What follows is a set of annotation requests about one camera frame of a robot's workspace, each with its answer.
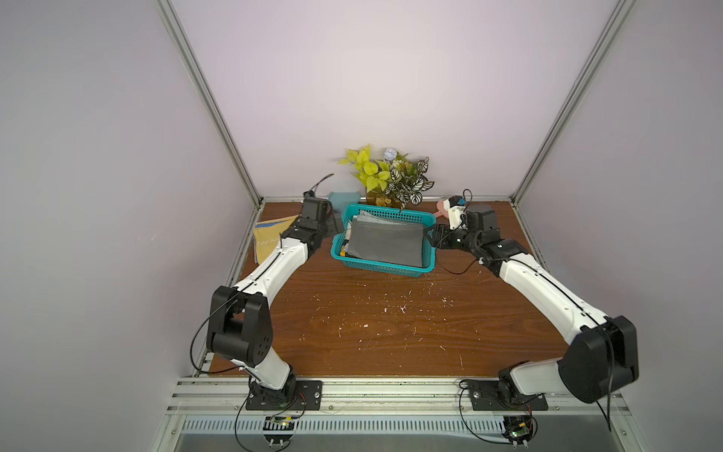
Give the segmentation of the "mustard zigzag pillowcase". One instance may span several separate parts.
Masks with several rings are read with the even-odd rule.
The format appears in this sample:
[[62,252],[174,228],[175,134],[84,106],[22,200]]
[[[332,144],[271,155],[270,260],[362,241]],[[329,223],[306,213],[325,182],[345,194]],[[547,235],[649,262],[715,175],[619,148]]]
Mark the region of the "mustard zigzag pillowcase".
[[254,260],[263,263],[279,246],[281,235],[286,231],[297,216],[277,218],[259,222],[253,230]]

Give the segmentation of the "plain grey pillowcase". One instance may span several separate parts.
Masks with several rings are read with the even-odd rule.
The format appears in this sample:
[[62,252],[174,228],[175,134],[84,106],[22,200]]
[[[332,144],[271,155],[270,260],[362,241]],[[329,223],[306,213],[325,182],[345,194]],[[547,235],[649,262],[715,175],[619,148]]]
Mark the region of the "plain grey pillowcase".
[[423,267],[425,226],[419,222],[382,218],[361,211],[349,225],[345,252],[367,261]]

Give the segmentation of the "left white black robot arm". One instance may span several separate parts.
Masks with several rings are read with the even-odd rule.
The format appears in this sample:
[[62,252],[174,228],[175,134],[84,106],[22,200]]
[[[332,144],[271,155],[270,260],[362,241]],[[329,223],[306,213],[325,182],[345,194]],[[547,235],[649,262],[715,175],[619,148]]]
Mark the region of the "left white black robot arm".
[[271,255],[235,286],[220,286],[207,319],[207,350],[250,375],[250,393],[287,405],[296,396],[296,376],[272,346],[271,305],[302,265],[336,234],[331,202],[307,192],[301,213],[280,235]]

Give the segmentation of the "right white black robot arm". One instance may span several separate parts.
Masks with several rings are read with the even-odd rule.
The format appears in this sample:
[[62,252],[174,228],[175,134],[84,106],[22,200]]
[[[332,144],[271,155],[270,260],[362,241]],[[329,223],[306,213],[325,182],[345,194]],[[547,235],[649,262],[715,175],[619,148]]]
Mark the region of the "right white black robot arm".
[[625,316],[612,318],[574,295],[525,247],[502,238],[495,211],[459,196],[438,204],[447,224],[433,227],[431,245],[463,250],[519,293],[557,329],[568,348],[557,359],[519,363],[498,375],[497,399],[510,407],[549,393],[594,403],[639,378],[638,333]]

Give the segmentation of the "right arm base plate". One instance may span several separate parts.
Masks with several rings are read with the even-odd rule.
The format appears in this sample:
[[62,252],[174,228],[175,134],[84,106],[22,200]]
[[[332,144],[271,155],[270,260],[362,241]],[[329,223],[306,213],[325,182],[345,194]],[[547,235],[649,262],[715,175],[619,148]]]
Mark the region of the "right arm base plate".
[[474,411],[549,410],[544,395],[523,395],[512,383],[503,380],[465,380],[461,385],[467,390]]

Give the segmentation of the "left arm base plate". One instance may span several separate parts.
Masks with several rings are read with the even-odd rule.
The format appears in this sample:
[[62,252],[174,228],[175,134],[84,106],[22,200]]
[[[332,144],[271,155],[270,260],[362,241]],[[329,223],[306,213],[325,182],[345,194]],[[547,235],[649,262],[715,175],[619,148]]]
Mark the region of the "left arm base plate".
[[319,411],[323,393],[321,380],[293,380],[280,390],[261,386],[252,380],[249,384],[248,411]]

